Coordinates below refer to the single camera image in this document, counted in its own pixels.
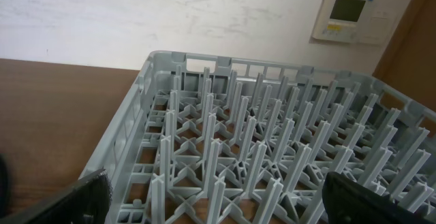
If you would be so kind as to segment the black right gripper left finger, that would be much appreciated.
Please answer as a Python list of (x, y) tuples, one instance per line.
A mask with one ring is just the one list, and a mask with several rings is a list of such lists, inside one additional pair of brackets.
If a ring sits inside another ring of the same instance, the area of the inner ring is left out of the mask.
[(101, 168), (41, 202), (1, 219), (1, 224), (100, 224), (112, 203), (112, 186)]

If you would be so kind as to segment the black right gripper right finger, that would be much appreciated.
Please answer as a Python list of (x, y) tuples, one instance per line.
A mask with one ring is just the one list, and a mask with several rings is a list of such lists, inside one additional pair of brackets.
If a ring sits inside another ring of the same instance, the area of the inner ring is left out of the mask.
[(326, 175), (322, 201), (330, 224), (430, 224), (337, 172)]

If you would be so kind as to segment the grey dishwasher rack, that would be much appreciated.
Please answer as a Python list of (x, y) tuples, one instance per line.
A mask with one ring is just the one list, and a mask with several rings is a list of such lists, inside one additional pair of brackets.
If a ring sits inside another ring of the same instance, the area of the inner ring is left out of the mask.
[(435, 113), (351, 71), (155, 51), (88, 160), (107, 223), (319, 223), (327, 173), (435, 220)]

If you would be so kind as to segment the white wall control panel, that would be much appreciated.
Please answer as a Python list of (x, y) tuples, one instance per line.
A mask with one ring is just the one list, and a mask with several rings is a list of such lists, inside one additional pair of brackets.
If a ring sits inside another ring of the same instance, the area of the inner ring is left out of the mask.
[(311, 37), (344, 44), (382, 44), (396, 14), (377, 3), (378, 0), (323, 0)]

